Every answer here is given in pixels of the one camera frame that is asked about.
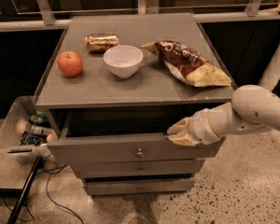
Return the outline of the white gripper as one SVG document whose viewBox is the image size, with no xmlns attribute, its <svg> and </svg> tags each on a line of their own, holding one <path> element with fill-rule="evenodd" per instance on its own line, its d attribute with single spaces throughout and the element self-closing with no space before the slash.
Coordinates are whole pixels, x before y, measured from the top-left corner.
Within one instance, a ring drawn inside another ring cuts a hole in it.
<svg viewBox="0 0 280 224">
<path fill-rule="evenodd" d="M 211 128 L 208 109 L 195 112 L 190 118 L 185 117 L 170 126 L 167 130 L 171 142 L 180 146 L 209 145 L 220 140 Z"/>
</svg>

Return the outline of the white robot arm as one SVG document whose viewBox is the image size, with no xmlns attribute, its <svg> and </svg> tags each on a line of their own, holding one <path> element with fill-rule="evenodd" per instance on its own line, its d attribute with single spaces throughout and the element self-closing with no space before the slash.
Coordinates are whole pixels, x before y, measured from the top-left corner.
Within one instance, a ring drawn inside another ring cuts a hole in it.
<svg viewBox="0 0 280 224">
<path fill-rule="evenodd" d="M 280 44 L 259 84 L 238 88 L 229 102 L 183 118 L 168 130 L 168 139 L 181 146 L 209 145 L 229 134 L 280 132 L 280 98 L 273 89 L 280 80 Z"/>
</svg>

